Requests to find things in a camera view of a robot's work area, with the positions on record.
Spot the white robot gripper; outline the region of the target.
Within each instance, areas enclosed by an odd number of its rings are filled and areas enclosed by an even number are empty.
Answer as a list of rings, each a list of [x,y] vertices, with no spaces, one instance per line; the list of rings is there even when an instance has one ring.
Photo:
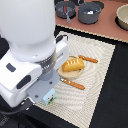
[[[38,103],[51,94],[59,81],[57,70],[69,56],[68,36],[56,38],[56,51],[39,62],[21,62],[8,51],[0,60],[0,95],[10,107],[17,107],[26,97]]]

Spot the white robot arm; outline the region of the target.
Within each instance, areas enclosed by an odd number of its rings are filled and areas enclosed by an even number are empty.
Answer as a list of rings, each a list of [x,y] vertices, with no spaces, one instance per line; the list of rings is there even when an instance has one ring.
[[[39,102],[59,82],[69,50],[54,31],[53,0],[0,0],[0,35],[9,44],[0,58],[0,96],[10,107],[26,97]]]

